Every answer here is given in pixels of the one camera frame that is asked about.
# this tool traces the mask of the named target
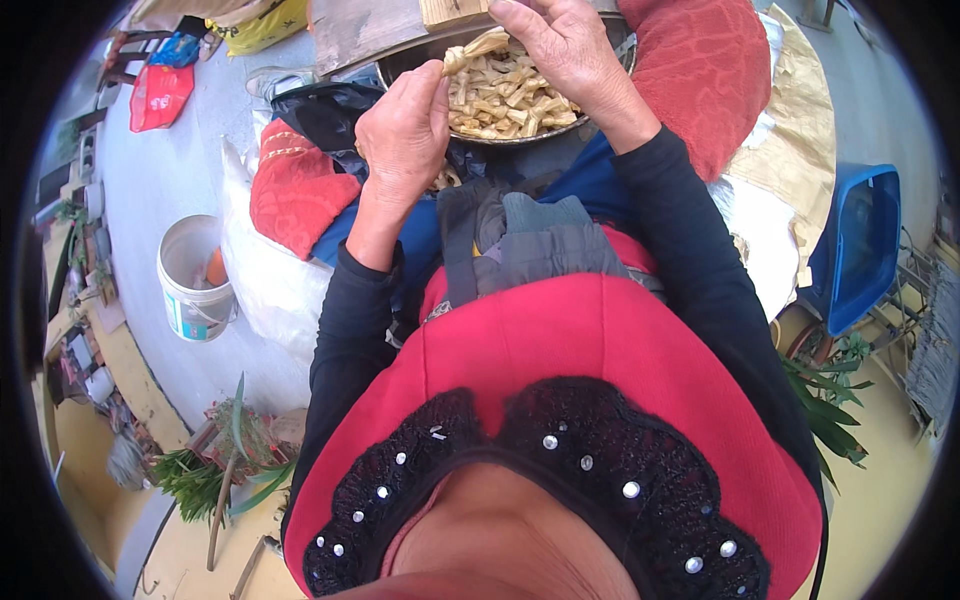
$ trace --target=white plastic bucket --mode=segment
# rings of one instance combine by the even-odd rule
[[[190,342],[209,342],[235,317],[236,298],[227,281],[211,290],[193,289],[192,275],[220,246],[220,222],[192,215],[174,223],[156,253],[156,274],[163,287],[167,322]]]

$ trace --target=metal bowl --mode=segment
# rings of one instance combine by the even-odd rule
[[[607,26],[607,38],[614,48],[619,48],[634,33],[627,25],[627,21],[620,14],[601,14],[604,25]],[[488,30],[490,23],[473,25],[469,28],[458,30],[449,36],[442,36],[424,42],[419,46],[401,50],[389,57],[384,57],[376,62],[376,74],[380,78],[384,89],[389,89],[390,85],[404,71],[413,70],[431,59],[444,59],[444,53],[450,46],[463,46],[477,37],[481,32]],[[629,44],[624,51],[620,52],[620,63],[627,73],[633,75],[636,66],[636,44]],[[539,133],[531,137],[518,137],[515,139],[485,139],[482,137],[473,137],[471,135],[462,135],[450,131],[450,136],[457,139],[471,142],[474,144],[486,144],[488,146],[517,146],[519,144],[529,144],[531,142],[548,139],[562,133],[575,130],[589,120],[589,117],[581,115],[573,123],[559,129]]]

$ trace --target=blue pants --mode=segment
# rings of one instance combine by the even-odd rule
[[[591,216],[631,221],[633,200],[627,188],[616,176],[610,159],[613,148],[607,137],[599,132],[577,156],[570,168],[551,183],[537,202],[552,204],[567,196],[576,196]],[[337,245],[347,237],[356,218],[359,198],[354,200],[321,235],[311,254],[335,267]],[[403,281],[394,297],[394,309],[408,290],[426,284],[431,267],[441,254],[440,223],[437,221],[437,203],[420,200],[400,231],[400,243],[406,257]]]

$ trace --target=woman's right hand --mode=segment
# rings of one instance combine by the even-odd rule
[[[489,10],[526,47],[543,77],[596,122],[617,154],[652,139],[660,120],[617,59],[597,11],[586,0],[535,4],[546,10],[549,24],[516,0],[494,0]]]

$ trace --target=red towel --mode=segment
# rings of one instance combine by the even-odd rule
[[[638,39],[634,84],[714,181],[770,101],[770,47],[747,0],[619,0]]]
[[[334,173],[333,160],[281,119],[263,130],[250,217],[257,231],[300,260],[359,193],[356,177]]]

